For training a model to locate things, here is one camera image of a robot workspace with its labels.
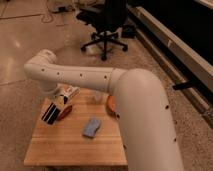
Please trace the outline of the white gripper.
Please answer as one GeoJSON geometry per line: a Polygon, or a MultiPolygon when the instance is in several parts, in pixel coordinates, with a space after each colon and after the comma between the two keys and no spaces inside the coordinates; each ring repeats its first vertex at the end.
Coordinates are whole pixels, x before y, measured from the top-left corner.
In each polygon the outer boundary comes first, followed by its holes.
{"type": "Polygon", "coordinates": [[[52,125],[57,119],[60,110],[62,110],[68,102],[80,92],[79,87],[67,86],[60,87],[54,95],[53,103],[49,105],[42,116],[42,120],[52,125]]]}

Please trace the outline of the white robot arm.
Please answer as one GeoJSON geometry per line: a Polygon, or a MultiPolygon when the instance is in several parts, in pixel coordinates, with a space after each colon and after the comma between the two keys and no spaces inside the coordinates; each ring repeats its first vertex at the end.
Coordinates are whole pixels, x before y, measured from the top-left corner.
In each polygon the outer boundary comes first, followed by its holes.
{"type": "Polygon", "coordinates": [[[184,171],[167,94],[152,72],[63,66],[47,49],[29,59],[24,72],[49,95],[60,83],[112,95],[129,171],[184,171]]]}

